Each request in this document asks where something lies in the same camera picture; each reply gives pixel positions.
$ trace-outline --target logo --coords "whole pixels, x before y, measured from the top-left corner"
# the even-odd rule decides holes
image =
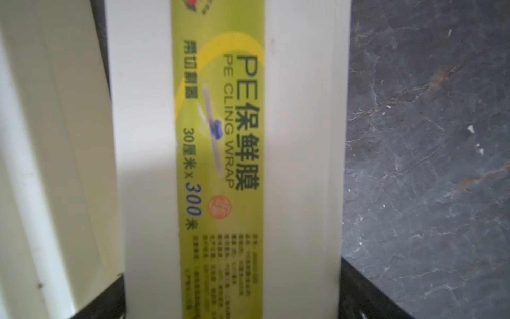
[[[188,9],[190,9],[191,11],[196,11],[196,3],[198,2],[198,0],[183,0],[183,1]]]

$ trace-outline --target black rack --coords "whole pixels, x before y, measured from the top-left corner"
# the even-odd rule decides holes
[[[342,258],[341,319],[413,319]],[[124,277],[120,276],[71,319],[120,319],[125,313]]]

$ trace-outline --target dark marble countertop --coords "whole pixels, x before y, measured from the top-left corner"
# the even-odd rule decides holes
[[[416,318],[510,317],[510,1],[353,0],[343,256]]]

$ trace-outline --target green label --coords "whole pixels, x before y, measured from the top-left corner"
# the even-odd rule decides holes
[[[183,318],[262,318],[264,1],[172,0]]]

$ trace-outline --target orange circular logo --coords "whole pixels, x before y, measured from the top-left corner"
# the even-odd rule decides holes
[[[227,197],[217,195],[209,201],[208,208],[212,217],[223,219],[230,215],[230,212],[232,211],[232,203]]]

